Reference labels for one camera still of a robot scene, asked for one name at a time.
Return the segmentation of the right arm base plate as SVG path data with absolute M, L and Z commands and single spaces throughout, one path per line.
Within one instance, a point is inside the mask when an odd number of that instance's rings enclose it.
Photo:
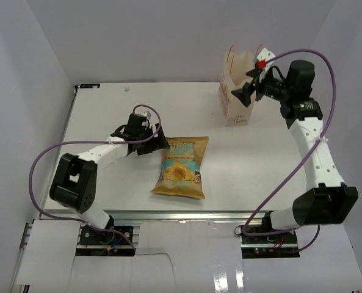
M 246 236 L 241 238 L 242 259 L 299 258 L 299 245 L 295 232 L 273 236 Z

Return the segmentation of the kettle chips bag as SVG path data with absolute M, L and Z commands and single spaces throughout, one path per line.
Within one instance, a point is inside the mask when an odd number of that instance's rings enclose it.
M 168 137 L 162 152 L 161 171 L 153 194 L 205 199 L 201 163 L 209 142 L 203 137 Z

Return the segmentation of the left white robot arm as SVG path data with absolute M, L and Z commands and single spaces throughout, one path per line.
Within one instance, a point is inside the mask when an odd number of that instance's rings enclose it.
M 127 124 L 118 127 L 106 143 L 77 155 L 65 153 L 56 168 L 49 197 L 94 226 L 93 236 L 102 244 L 114 238 L 114 220 L 96 203 L 97 176 L 133 152 L 140 156 L 169 148 L 161 123 L 151 126 L 150 118 L 149 111 L 132 113 Z

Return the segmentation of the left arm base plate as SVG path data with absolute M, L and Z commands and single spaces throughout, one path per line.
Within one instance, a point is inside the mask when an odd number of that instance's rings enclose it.
M 100 232 L 82 226 L 76 247 L 76 256 L 134 256 L 134 249 L 118 233 Z

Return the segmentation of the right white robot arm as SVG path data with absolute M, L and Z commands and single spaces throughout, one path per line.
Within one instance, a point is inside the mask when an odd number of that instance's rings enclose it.
M 322 120 L 320 105 L 311 97 L 314 64 L 295 60 L 279 79 L 274 78 L 274 69 L 265 60 L 258 61 L 246 73 L 251 82 L 232 92 L 242 102 L 253 93 L 279 101 L 281 116 L 302 158 L 295 169 L 304 169 L 307 191 L 289 208 L 265 213 L 259 227 L 247 223 L 242 227 L 244 236 L 259 236 L 270 244 L 301 226 L 342 224 L 358 199 L 357 188 L 348 186 L 338 172 L 325 137 L 329 123 Z

